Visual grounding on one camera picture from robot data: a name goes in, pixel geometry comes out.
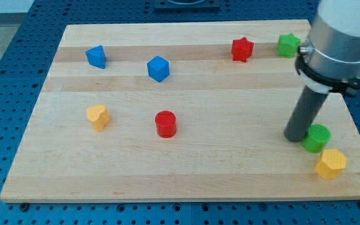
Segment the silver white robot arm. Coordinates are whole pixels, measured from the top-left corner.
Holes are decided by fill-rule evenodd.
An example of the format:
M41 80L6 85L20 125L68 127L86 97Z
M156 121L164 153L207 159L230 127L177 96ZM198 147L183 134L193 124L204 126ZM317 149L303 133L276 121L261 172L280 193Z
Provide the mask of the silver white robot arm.
M319 94L360 91L360 0L322 0L298 49L297 73Z

